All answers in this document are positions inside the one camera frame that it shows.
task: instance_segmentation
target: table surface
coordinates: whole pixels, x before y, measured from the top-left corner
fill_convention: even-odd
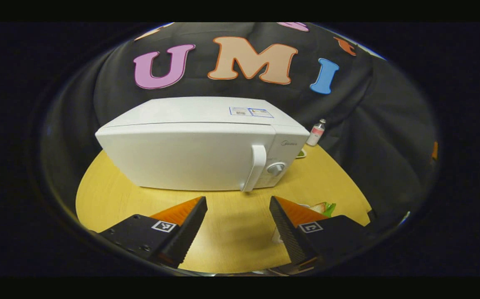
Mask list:
[[[306,157],[296,159],[275,187],[249,193],[138,187],[101,151],[79,185],[77,215],[82,225],[99,233],[133,214],[150,216],[206,196],[208,211],[180,269],[240,273],[285,265],[290,259],[284,244],[272,242],[272,195],[309,206],[336,203],[332,216],[369,223],[371,206],[338,163],[318,145],[304,150]]]

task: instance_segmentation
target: green object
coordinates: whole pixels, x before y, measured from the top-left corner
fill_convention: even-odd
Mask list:
[[[334,209],[336,208],[335,203],[327,203],[327,206],[325,207],[325,212],[323,212],[323,215],[327,217],[332,217],[332,212],[334,212]]]

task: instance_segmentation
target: microwave top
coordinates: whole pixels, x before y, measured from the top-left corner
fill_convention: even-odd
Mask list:
[[[265,100],[210,96],[149,100],[103,127],[153,123],[242,123],[302,127]]]

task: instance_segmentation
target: microwave control knob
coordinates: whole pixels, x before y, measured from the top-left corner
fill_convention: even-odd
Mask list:
[[[272,174],[272,176],[278,176],[282,170],[284,170],[284,164],[274,164],[268,167],[268,172]]]

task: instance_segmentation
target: microwave door handle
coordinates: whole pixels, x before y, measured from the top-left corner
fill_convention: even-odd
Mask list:
[[[242,192],[253,190],[266,165],[266,148],[263,145],[252,145],[251,149],[253,150],[253,167],[247,181],[241,188]]]

